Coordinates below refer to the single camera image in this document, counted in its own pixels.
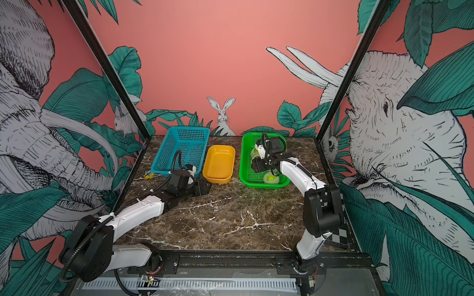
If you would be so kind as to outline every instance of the black metal frame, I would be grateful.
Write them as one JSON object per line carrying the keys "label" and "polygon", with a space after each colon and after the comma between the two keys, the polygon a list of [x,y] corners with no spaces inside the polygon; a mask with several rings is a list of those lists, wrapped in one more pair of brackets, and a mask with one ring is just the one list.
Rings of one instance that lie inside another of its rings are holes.
{"label": "black metal frame", "polygon": [[360,63],[362,62],[365,53],[369,49],[370,43],[372,42],[372,39],[374,38],[375,33],[377,32],[377,29],[379,28],[380,23],[382,22],[382,19],[388,10],[388,7],[390,6],[390,3],[391,0],[380,0],[379,4],[375,8],[374,14],[371,17],[369,24],[367,25],[367,29],[365,30],[364,35],[360,40],[359,46],[357,47],[354,53],[354,57],[352,58],[351,64],[349,65],[347,72],[344,78],[342,79],[341,86],[337,90],[336,96],[334,97],[334,101],[332,102],[331,107],[329,108],[328,114],[326,115],[326,119],[324,120],[323,125],[318,132],[318,136],[316,137],[318,142],[322,140],[324,134],[329,128],[329,125],[331,124],[332,119],[334,118],[334,115],[337,112],[337,109],[339,108],[339,105],[346,96],[347,89],[349,88],[349,85],[351,84],[352,79],[354,78],[357,69],[360,66]]}
{"label": "black metal frame", "polygon": [[[305,275],[287,273],[281,267],[293,260],[292,251],[189,251],[160,250],[164,260],[162,271],[157,275],[176,274],[178,269],[186,268],[250,268],[277,269],[278,274],[290,275],[291,278],[304,278]],[[319,252],[321,262],[326,269],[368,269],[372,274],[380,296],[386,296],[380,277],[372,259],[367,253],[357,252]]]}
{"label": "black metal frame", "polygon": [[76,3],[75,0],[63,0],[63,3],[64,6],[66,6],[67,11],[73,18],[74,22],[76,23],[76,26],[79,28],[79,31],[82,33],[82,36],[84,37],[85,41],[94,53],[94,56],[96,57],[100,66],[104,70],[105,75],[107,75],[108,79],[110,80],[110,83],[115,88],[115,91],[120,97],[120,100],[127,108],[129,114],[132,116],[132,119],[137,125],[138,130],[145,138],[145,140],[149,139],[151,135],[148,133],[148,130],[146,129],[140,117],[138,116],[135,106],[128,98],[127,90],[125,90],[122,81],[120,80],[119,76],[117,75],[117,72],[110,63],[109,57],[102,48],[102,45],[98,41],[93,30],[91,29],[91,26],[89,26],[89,22],[83,15],[82,10],[79,8],[79,5]]}

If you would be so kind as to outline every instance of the wall mural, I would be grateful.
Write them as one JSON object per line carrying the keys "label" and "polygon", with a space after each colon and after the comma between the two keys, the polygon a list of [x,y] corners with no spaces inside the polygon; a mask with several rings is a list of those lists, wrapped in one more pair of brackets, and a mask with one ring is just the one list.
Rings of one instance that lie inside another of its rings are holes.
{"label": "wall mural", "polygon": [[[57,295],[65,284],[58,281],[61,264],[51,260],[58,256],[54,239],[67,238],[82,217],[114,207],[143,138],[107,77],[85,68],[40,105],[55,43],[30,3],[0,0],[0,27],[0,295]],[[139,98],[136,51],[121,47],[110,58],[127,75],[130,97]],[[94,121],[109,103],[120,110],[121,128]],[[100,152],[100,171],[88,167],[80,149]],[[47,237],[54,239],[35,250]]]}
{"label": "wall mural", "polygon": [[[375,3],[360,2],[360,25]],[[338,112],[324,136],[357,240],[389,295],[474,295],[474,191],[458,121],[474,110],[474,42],[424,64],[433,34],[474,29],[473,12],[473,0],[412,0],[400,38],[408,54],[367,52],[346,94],[346,116]],[[309,72],[268,50],[324,89],[320,105],[332,101],[347,67],[329,72],[288,47]]]}

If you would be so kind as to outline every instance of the marble tabletop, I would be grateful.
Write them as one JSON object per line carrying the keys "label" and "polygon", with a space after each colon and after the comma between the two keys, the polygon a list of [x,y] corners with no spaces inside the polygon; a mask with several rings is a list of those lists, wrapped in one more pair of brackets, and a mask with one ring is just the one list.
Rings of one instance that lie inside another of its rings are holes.
{"label": "marble tabletop", "polygon": [[[163,182],[163,176],[143,178],[162,141],[163,136],[153,137],[124,203],[142,197]],[[213,184],[208,195],[180,202],[164,215],[135,227],[117,243],[147,242],[160,249],[292,250],[304,232],[303,196],[292,183],[277,190],[244,185],[238,176],[241,141],[242,137],[237,136],[209,138],[208,147],[223,144],[236,150],[229,183]],[[287,143],[288,150],[303,166],[327,182],[313,138],[287,138]],[[335,247],[325,246],[325,249],[337,251]]]}

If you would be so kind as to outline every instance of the checkerboard pattern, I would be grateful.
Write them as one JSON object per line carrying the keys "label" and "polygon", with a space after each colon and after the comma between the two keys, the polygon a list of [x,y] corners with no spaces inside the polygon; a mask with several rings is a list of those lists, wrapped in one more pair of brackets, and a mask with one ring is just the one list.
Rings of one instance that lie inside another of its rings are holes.
{"label": "checkerboard pattern", "polygon": [[341,226],[339,226],[338,229],[336,229],[331,236],[328,237],[326,243],[329,241],[335,242],[337,244],[342,244],[346,247],[349,247],[349,244],[353,243],[353,239],[351,237],[351,231],[349,231],[349,226],[348,226],[348,218],[347,218],[347,213],[346,213],[346,207],[344,206],[344,198],[341,194],[341,202],[342,202],[342,211],[344,213],[344,220]]}

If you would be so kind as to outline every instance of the rabbit illustration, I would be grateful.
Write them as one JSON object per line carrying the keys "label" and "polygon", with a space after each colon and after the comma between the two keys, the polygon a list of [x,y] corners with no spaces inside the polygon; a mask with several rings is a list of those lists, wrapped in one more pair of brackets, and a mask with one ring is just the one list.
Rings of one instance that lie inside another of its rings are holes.
{"label": "rabbit illustration", "polygon": [[227,121],[229,120],[229,117],[227,117],[226,115],[226,110],[232,106],[232,104],[236,101],[236,99],[234,98],[230,98],[226,101],[226,103],[224,104],[224,107],[221,109],[220,108],[220,105],[219,103],[214,100],[213,98],[211,97],[207,97],[208,100],[209,100],[209,103],[210,105],[216,109],[217,111],[219,111],[219,116],[217,117],[217,121],[219,122],[218,123],[218,128],[217,128],[217,131],[218,130],[221,130],[222,131],[220,132],[220,135],[236,135],[229,127],[229,125],[227,124]]}

